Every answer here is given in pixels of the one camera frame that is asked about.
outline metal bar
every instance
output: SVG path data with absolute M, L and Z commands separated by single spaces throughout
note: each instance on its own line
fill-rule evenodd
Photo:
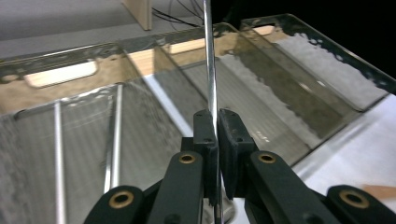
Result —
M 62 139 L 61 102 L 55 102 L 55 192 L 56 223 L 66 224 L 66 198 L 64 186 L 64 149 Z
M 114 145 L 114 124 L 115 124 L 115 101 L 113 96 L 108 97 L 108 127 L 107 127 L 107 142 L 106 142 L 106 171 L 105 171 L 105 187 L 104 193 L 107 193 L 111 187 L 111 167 L 113 160 L 113 145 Z
M 212 28 L 212 9 L 210 0 L 204 0 L 204 14 L 205 14 L 205 49 L 206 49 L 206 69 L 207 69 L 207 87 L 208 87 L 208 108 L 212 115 L 213 130 L 216 137 L 216 144 L 218 139 L 218 96 L 216 86 L 216 67 L 215 67 L 215 52 L 213 43 L 213 28 Z M 215 223 L 224 223 L 222 213 L 222 196 L 221 196 L 221 173 L 219 168 L 219 151 L 217 151 L 217 191 L 218 198 L 214 205 Z
M 210 0 L 204 0 L 205 9 L 205 49 L 206 49 L 206 69 L 207 69 L 207 87 L 208 87 L 208 107 L 213 118 L 213 127 L 215 136 L 218 136 L 218 96 L 216 89 L 216 68 L 215 52 L 213 43 L 213 28 Z
M 111 167 L 111 188 L 120 184 L 120 147 L 121 147 L 121 120 L 122 120 L 122 84 L 117 87 L 117 104 L 113 142 L 113 160 Z

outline white surface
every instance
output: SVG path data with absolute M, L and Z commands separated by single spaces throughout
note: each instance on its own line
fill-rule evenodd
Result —
M 183 137 L 192 137 L 193 131 L 192 127 L 184 120 L 183 116 L 178 112 L 177 107 L 173 104 L 172 100 L 166 94 L 166 92 L 161 87 L 160 83 L 158 83 L 157 79 L 155 79 L 154 75 L 144 76 L 144 80 L 157 99 L 160 101 L 160 104 L 166 110 L 167 114 L 171 118 L 171 120 L 175 123 L 177 128 L 180 130 Z
M 279 100 L 274 94 L 272 88 L 265 85 L 265 80 L 259 81 L 258 76 L 250 71 L 249 68 L 233 55 L 224 55 L 219 57 L 221 61 L 235 72 L 242 83 L 245 83 L 277 116 L 294 131 L 310 147 L 314 148 L 320 142 L 320 139 L 297 114 L 288 109 L 288 105 Z
M 231 223 L 239 224 L 239 223 L 249 223 L 248 216 L 245 211 L 245 199 L 234 198 L 233 204 L 235 205 L 235 216 Z
M 341 56 L 323 49 L 321 42 L 321 39 L 309 39 L 306 34 L 296 34 L 276 43 L 358 108 L 365 109 L 386 94 L 361 71 L 344 63 Z
M 396 187 L 396 96 L 388 96 L 293 170 L 324 195 L 336 185 Z M 396 198 L 381 202 L 396 212 Z

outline glass panel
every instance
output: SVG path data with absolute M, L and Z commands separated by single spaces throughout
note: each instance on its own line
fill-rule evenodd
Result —
M 3 63 L 0 65 L 0 114 L 134 77 L 139 77 L 136 69 L 116 44 Z
M 219 107 L 241 116 L 260 149 L 294 163 L 357 116 L 332 90 L 277 63 L 279 50 L 268 56 L 225 23 L 214 35 Z M 207 107 L 204 36 L 199 28 L 155 36 L 155 77 L 190 125 L 197 107 Z
M 56 90 L 61 94 L 30 101 L 21 110 L 0 116 L 0 170 L 6 171 L 0 174 L 2 183 L 5 183 L 3 186 L 6 186 L 0 188 L 0 194 L 2 198 L 7 198 L 2 202 L 6 208 L 2 209 L 6 223 L 56 222 L 57 114 L 54 108 L 57 104 L 60 105 L 62 118 L 60 127 L 67 223 L 83 223 L 104 193 L 106 154 L 113 149 L 111 139 L 115 138 L 115 130 L 120 130 L 121 185 L 135 186 L 142 190 L 148 188 L 163 178 L 170 158 L 180 151 L 182 131 L 179 126 L 163 109 L 147 84 L 149 82 L 138 74 L 134 65 L 125 57 L 123 49 L 116 47 L 115 51 L 111 51 L 113 47 L 114 45 L 108 45 L 106 48 L 98 48 L 99 53 L 103 49 L 109 51 L 106 51 L 105 58 L 95 57 L 99 61 L 100 70 L 94 76 L 103 73 L 96 82 L 82 77 L 81 80 L 66 82 L 68 85 L 50 86 L 54 88 L 53 92 Z M 76 62 L 75 59 L 80 59 L 80 56 L 82 59 L 86 55 L 94 56 L 97 53 L 94 49 L 83 50 L 89 54 L 81 54 L 81 50 L 77 55 L 74 51 L 66 52 L 61 61 L 70 59 Z M 17 65 L 28 70 L 29 64 L 36 65 L 38 70 L 47 71 L 37 65 L 42 62 L 51 65 L 46 69 L 61 67 L 57 59 L 51 63 L 52 56 L 46 56 L 10 63 L 2 67 L 5 68 L 2 72 L 18 71 L 20 68 Z M 10 83 L 12 82 L 1 84 L 0 88 Z M 14 96 L 15 99 L 23 100 L 23 93 L 29 92 L 19 92 Z M 115 116 L 119 111 L 120 125 L 117 125 Z
M 260 34 L 266 26 L 273 26 L 272 31 Z M 267 55 L 283 52 L 273 58 L 292 74 L 310 74 L 311 83 L 333 89 L 357 111 L 366 111 L 396 90 L 395 79 L 290 14 L 246 19 L 241 30 Z M 297 64 L 288 66 L 287 57 Z

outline brass screw hole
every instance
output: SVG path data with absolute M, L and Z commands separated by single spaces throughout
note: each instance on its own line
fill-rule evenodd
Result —
M 369 201 L 363 195 L 354 190 L 343 189 L 339 195 L 345 203 L 357 208 L 367 208 L 370 205 Z
M 265 153 L 259 156 L 259 160 L 265 163 L 274 163 L 276 161 L 276 159 L 273 156 Z
M 134 195 L 132 194 L 132 192 L 122 190 L 111 196 L 110 202 L 108 202 L 108 204 L 112 208 L 120 209 L 128 206 L 130 203 L 132 203 L 133 200 Z
M 190 163 L 193 163 L 195 161 L 195 157 L 193 157 L 192 155 L 186 154 L 186 155 L 180 156 L 180 158 L 178 160 L 181 163 L 190 164 Z

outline floor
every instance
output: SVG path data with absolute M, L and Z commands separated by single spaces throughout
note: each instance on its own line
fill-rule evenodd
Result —
M 152 6 L 197 24 L 191 1 L 153 0 Z M 0 59 L 113 42 L 191 28 L 153 17 L 144 31 L 121 0 L 0 0 Z

